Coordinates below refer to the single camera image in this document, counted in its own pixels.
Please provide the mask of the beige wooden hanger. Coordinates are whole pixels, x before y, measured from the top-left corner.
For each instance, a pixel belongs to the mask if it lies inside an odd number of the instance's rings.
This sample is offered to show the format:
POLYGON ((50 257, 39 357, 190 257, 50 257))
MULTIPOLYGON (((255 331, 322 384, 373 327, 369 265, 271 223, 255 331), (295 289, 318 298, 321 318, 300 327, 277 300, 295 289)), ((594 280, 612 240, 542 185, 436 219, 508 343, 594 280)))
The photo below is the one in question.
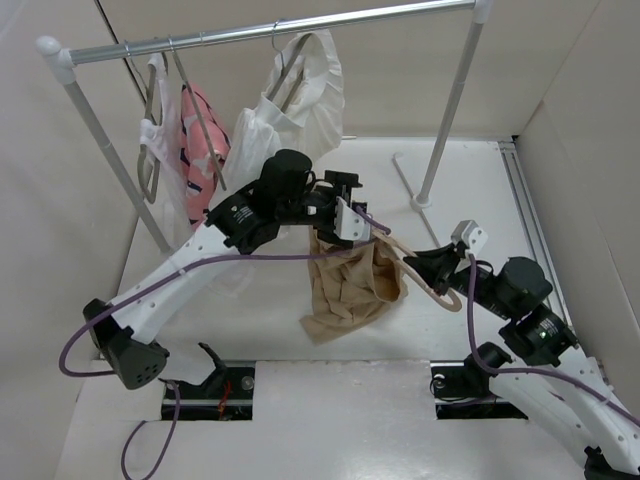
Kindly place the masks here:
POLYGON ((462 309, 462 302, 458 295, 450 287, 441 285, 438 278, 421 263, 421 258, 414 250, 392 235, 378 232, 376 236, 401 272, 408 276, 437 305, 453 313, 462 309))

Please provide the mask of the beige t shirt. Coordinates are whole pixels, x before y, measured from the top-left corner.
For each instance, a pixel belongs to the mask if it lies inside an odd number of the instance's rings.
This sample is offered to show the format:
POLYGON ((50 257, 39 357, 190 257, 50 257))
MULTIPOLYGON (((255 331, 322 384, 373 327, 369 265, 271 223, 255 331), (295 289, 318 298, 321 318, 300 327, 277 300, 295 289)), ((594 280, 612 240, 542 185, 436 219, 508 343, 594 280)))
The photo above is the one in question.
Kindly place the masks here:
POLYGON ((341 251, 311 232, 310 252, 312 313, 300 324, 316 345, 376 321, 408 294, 398 256, 379 239, 341 251))

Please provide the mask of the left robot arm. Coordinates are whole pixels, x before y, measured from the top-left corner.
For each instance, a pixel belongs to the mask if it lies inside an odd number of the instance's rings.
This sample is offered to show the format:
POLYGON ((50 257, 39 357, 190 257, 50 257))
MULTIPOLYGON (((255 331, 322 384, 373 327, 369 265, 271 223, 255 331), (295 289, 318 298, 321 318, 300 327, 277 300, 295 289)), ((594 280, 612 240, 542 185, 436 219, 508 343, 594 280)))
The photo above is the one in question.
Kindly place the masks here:
POLYGON ((234 264, 254 257, 285 226, 309 226, 341 249, 368 241, 370 227, 352 199, 355 173, 327 170, 318 178, 311 160, 282 149, 257 179, 210 210, 172 256, 128 293, 93 299, 83 316, 94 345, 128 390, 160 377, 170 358, 156 337, 200 290, 234 264))

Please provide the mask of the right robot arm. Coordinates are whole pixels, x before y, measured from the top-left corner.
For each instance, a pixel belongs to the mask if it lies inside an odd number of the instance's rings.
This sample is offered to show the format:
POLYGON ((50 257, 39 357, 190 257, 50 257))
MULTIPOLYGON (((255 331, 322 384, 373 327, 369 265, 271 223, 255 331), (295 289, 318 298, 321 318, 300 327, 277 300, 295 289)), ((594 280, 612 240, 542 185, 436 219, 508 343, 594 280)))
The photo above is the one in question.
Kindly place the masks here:
POLYGON ((638 478, 639 420, 545 305, 553 287, 534 260, 511 257, 495 271, 450 244, 404 262, 428 292, 466 300, 470 353, 455 369, 455 396, 507 401, 553 436, 587 479, 638 478))

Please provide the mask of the grey hanger with blouse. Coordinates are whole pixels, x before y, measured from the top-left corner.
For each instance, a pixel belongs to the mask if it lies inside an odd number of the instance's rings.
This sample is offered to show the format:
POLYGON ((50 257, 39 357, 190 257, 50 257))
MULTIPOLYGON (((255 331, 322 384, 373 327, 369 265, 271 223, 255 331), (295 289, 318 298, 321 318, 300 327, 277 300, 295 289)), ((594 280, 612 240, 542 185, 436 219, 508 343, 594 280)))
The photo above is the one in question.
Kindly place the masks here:
MULTIPOLYGON (((279 24, 283 22, 283 19, 278 19, 274 22, 273 26, 272 26, 272 30, 271 30, 271 45, 272 48, 278 52, 279 54, 279 59, 280 59, 280 74, 278 76, 278 78, 273 82, 273 84, 271 85, 271 87, 268 89, 268 91, 266 92, 266 98, 272 102, 273 104, 276 104, 275 99, 276 96, 278 95, 278 93, 280 92, 282 86, 285 84, 285 81, 287 80, 290 72, 292 71, 293 67, 296 64, 296 60, 297 58, 300 56, 300 54, 302 53, 308 39, 310 38, 311 34, 307 33, 304 34, 295 44, 295 47, 291 53, 291 55, 289 56, 289 59, 287 61, 284 60, 284 52, 283 50, 279 50, 276 45, 275 45, 275 36, 276 36, 276 29, 279 26, 279 24)), ((287 109, 289 108, 289 106, 291 105, 297 91, 299 90, 302 81, 304 80, 304 67, 301 67, 298 71, 298 74, 295 78, 295 81, 292 83, 289 92, 287 94, 287 96, 285 97, 285 99, 281 102, 280 106, 279 106, 279 110, 282 114, 285 114, 287 109)))

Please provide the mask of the white pleated blouse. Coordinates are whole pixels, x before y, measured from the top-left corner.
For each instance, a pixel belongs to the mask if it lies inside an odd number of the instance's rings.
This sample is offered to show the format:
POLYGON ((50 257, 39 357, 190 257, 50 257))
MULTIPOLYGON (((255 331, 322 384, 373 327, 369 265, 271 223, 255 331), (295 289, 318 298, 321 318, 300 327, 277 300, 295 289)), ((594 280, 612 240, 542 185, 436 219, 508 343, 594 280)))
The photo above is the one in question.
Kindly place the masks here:
MULTIPOLYGON (((280 74, 279 54, 274 58, 257 105, 241 111, 233 130, 231 150, 222 174, 233 193, 256 180, 265 161, 281 149, 299 151, 317 161, 336 149, 343 136, 345 108, 342 65, 331 33, 310 32, 302 53, 273 104, 266 92, 280 74), (304 80, 285 114, 279 110, 301 67, 304 80)), ((284 47, 287 61, 304 34, 284 47)))

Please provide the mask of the pink patterned garment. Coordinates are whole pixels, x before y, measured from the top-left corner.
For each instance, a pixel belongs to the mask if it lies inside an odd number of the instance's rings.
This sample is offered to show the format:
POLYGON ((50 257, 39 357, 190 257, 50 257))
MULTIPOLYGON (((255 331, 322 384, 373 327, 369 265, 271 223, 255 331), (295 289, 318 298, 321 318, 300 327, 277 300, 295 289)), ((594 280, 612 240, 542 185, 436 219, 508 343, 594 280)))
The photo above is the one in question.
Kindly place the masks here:
POLYGON ((192 229, 196 230, 206 218, 209 203, 217 188, 218 176, 214 162, 217 162, 219 168, 224 166, 231 142, 205 93, 195 83, 192 83, 191 87, 214 152, 214 156, 211 156, 191 96, 187 87, 183 85, 180 113, 180 158, 182 172, 186 179, 188 218, 192 229))

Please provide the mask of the white tank top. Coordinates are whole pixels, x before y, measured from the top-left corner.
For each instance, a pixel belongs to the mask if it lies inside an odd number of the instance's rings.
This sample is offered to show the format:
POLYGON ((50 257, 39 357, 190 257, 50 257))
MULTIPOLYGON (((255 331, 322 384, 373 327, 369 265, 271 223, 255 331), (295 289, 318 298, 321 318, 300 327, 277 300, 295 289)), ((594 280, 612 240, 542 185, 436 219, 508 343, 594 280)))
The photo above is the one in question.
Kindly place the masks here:
POLYGON ((161 178, 173 209, 175 240, 182 241, 191 236, 192 229, 187 213, 186 179, 181 168, 180 115, 171 95, 168 72, 159 73, 155 93, 160 95, 162 119, 155 127, 154 139, 147 145, 160 161, 161 178))

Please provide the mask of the silver white clothes rack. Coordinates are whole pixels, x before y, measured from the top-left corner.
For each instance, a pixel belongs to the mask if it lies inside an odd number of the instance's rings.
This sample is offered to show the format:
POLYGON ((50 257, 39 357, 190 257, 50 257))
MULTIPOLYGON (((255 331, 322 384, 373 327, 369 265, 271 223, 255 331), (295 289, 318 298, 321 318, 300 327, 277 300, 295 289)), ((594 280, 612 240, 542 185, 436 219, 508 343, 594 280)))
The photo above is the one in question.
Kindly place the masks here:
POLYGON ((131 44, 123 42, 77 50, 69 50, 62 47, 60 42, 51 36, 41 36, 36 40, 35 46, 54 78, 63 86, 77 112, 80 114, 84 124, 89 129, 111 170, 130 199, 136 213, 151 234, 155 244, 162 253, 167 253, 170 250, 170 246, 166 238, 146 206, 145 201, 142 199, 142 194, 134 185, 133 179, 127 172, 111 140, 76 80, 74 69, 77 66, 109 60, 128 59, 130 57, 166 51, 175 53, 182 49, 230 44, 259 38, 274 38, 278 35, 310 32, 319 29, 415 15, 470 10, 472 12, 472 20, 469 32, 465 40, 445 112, 440 123, 436 142, 428 162, 421 189, 418 193, 414 194, 411 199, 412 209, 422 214, 424 210, 430 206, 430 193, 436 173, 450 135, 453 120, 462 97, 483 27, 490 17, 492 6, 493 3, 491 1, 425 1, 309 18, 277 20, 273 23, 261 25, 200 31, 178 37, 167 36, 160 39, 137 41, 131 44))

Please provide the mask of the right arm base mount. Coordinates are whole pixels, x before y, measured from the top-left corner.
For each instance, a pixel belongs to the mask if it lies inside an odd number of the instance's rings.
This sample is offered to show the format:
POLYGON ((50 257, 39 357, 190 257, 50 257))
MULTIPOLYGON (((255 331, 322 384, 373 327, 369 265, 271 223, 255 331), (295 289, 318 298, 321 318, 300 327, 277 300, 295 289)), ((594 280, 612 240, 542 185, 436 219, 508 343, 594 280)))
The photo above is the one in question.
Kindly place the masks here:
POLYGON ((527 420, 528 416, 490 391, 490 375, 473 354, 430 363, 429 389, 438 420, 527 420))

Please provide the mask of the aluminium rail on table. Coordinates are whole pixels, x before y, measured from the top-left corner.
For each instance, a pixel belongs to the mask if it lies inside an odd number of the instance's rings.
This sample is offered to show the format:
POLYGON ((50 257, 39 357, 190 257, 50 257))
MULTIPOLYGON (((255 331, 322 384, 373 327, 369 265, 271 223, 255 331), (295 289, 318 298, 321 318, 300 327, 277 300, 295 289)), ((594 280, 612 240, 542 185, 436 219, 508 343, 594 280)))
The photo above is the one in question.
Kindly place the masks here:
POLYGON ((546 303, 556 314, 571 325, 570 313, 560 287, 533 198, 524 176, 515 142, 499 141, 498 148, 511 185, 531 256, 541 266, 545 278, 551 283, 553 288, 546 303))

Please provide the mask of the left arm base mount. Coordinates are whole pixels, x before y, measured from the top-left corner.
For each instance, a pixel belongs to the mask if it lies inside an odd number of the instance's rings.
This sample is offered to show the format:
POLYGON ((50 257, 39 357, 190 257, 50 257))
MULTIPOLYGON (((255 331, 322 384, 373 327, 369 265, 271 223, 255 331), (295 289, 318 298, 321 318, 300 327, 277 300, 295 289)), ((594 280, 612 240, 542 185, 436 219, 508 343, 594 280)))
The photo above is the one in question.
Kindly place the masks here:
POLYGON ((162 420, 171 420, 175 413, 184 421, 249 421, 253 418, 253 396, 256 363, 226 362, 206 343, 199 342, 213 367, 200 385, 177 381, 180 403, 175 393, 165 389, 161 404, 162 420))

